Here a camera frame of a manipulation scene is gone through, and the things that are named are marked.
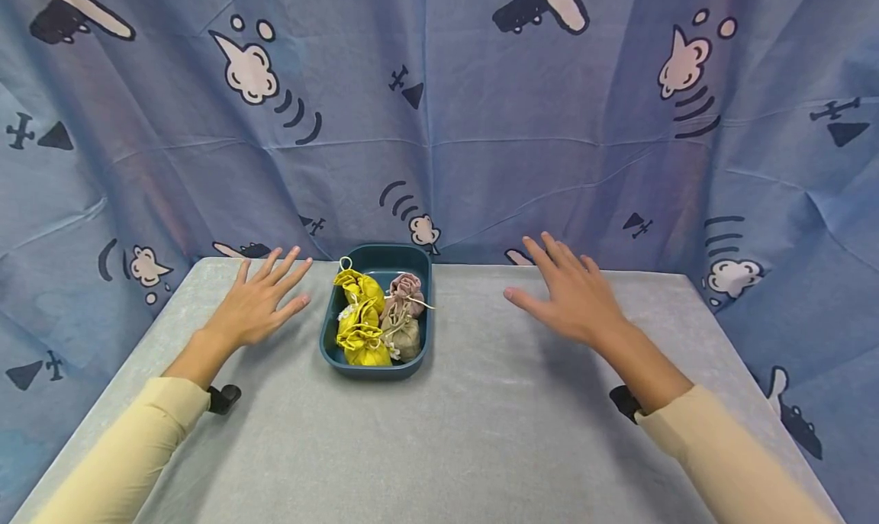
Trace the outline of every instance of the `rectangular tray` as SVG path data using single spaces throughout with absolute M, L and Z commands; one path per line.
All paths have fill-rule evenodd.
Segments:
M 403 273 L 411 273 L 421 280 L 421 292 L 424 302 L 433 305 L 430 286 L 430 257 L 416 246 L 404 244 L 365 244 L 348 253 L 352 260 L 352 268 L 359 273 L 375 278 L 383 291 L 387 293 L 390 282 Z M 424 356 L 430 350 L 433 331 L 430 328 L 430 309 L 426 309 L 418 317 L 418 333 L 421 338 L 421 352 L 411 362 L 394 362 L 392 366 L 352 366 L 345 360 L 345 351 L 336 345 L 336 334 L 339 332 L 339 314 L 345 310 L 348 302 L 340 286 L 332 287 L 330 304 L 324 316 L 324 327 L 320 330 L 320 354 L 330 366 L 348 378 L 368 379 L 373 381 L 393 381 L 409 378 L 421 367 Z

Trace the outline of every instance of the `long-sleeve shirt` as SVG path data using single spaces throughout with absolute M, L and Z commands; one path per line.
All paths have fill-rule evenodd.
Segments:
M 34 524 L 128 524 L 208 408 L 185 379 L 150 379 L 65 479 Z M 831 524 L 774 456 L 696 386 L 636 421 L 675 457 L 719 524 Z

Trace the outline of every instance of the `blue backdrop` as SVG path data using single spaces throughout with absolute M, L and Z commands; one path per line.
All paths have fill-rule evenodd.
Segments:
M 875 0 L 0 0 L 0 522 L 197 259 L 686 273 L 879 499 Z

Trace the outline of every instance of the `forearm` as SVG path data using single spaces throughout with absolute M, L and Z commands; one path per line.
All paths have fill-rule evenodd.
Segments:
M 629 386 L 644 413 L 666 407 L 693 387 L 687 375 L 630 323 L 603 333 L 594 347 Z
M 638 424 L 675 457 L 719 524 L 830 524 L 757 439 L 696 386 Z
M 60 485 L 33 524 L 128 524 L 210 397 L 179 378 L 150 379 Z
M 224 334 L 198 330 L 162 376 L 189 379 L 207 391 L 236 348 L 237 344 Z
M 678 460 L 719 524 L 831 522 L 774 456 L 703 387 L 694 386 L 640 329 L 596 343 L 644 415 L 638 424 Z

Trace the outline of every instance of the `gray tablecloth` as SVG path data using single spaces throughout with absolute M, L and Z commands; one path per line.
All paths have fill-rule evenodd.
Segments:
M 14 524 L 166 368 L 237 266 L 204 259 L 192 269 Z M 214 384 L 237 384 L 243 397 L 230 415 L 204 415 L 138 523 L 713 521 L 676 461 L 609 401 L 613 370 L 503 298 L 508 285 L 545 293 L 535 268 L 435 265 L 433 354 L 395 384 L 354 383 L 320 357 L 335 271 L 314 263 L 300 289 L 311 306 L 226 364 Z M 838 516 L 689 281 L 608 276 L 626 315 Z

